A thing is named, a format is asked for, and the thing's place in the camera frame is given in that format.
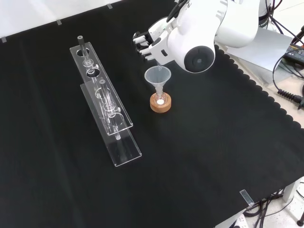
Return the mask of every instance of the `black circular joint cap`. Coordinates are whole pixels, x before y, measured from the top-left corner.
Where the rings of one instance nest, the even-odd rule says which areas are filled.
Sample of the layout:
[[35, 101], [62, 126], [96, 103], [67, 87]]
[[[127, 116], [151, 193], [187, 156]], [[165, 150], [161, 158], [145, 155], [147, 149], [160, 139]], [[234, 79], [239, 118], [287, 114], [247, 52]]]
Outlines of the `black circular joint cap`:
[[206, 46], [191, 49], [185, 56], [184, 64], [186, 70], [199, 73], [207, 70], [214, 61], [213, 51]]

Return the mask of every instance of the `black cloth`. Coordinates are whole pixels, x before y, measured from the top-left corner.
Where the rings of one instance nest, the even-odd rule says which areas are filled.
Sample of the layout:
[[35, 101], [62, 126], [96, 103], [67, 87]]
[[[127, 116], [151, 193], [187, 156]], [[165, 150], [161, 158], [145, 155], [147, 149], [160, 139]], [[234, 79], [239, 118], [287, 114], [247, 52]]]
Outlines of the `black cloth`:
[[[212, 228], [304, 176], [304, 132], [222, 51], [190, 74], [174, 62], [168, 113], [132, 45], [173, 1], [123, 0], [0, 44], [3, 228]], [[143, 154], [115, 168], [69, 48], [91, 42], [134, 123]]]

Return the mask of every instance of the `test tube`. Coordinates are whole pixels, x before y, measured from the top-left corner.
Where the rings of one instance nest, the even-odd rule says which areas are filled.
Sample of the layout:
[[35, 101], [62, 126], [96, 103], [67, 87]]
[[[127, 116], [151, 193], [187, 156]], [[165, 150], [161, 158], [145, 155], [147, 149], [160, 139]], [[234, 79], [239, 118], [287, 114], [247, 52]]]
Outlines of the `test tube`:
[[91, 60], [89, 58], [89, 54], [86, 51], [86, 44], [85, 44], [85, 40], [84, 40], [83, 36], [79, 36], [79, 37], [77, 37], [77, 39], [78, 39], [78, 43], [81, 48], [82, 56], [85, 59], [84, 66], [86, 67], [86, 72], [91, 75], [95, 72], [94, 67], [93, 67], [94, 62], [93, 62], [93, 60]]

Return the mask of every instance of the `test tube rack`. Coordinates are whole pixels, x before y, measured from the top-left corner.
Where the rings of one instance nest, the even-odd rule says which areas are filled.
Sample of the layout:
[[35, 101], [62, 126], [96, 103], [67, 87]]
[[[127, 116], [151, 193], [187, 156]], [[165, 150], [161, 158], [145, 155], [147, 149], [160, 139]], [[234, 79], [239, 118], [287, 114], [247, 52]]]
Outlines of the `test tube rack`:
[[142, 153], [129, 130], [133, 123], [90, 42], [85, 43], [85, 49], [93, 64], [93, 74], [88, 73], [81, 46], [70, 51], [84, 81], [80, 87], [114, 166], [118, 167], [141, 157]]

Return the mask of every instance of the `funnel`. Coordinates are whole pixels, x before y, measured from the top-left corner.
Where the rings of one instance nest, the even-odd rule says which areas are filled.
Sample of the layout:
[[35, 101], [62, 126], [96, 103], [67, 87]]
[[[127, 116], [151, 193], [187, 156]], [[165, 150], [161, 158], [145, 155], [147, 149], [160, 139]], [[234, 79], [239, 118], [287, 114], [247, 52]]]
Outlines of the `funnel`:
[[171, 98], [168, 94], [163, 92], [163, 86], [171, 77], [171, 71], [162, 66], [153, 66], [144, 74], [145, 79], [156, 89], [156, 93], [152, 95], [152, 103], [150, 100], [151, 108], [156, 112], [166, 112], [171, 107]]

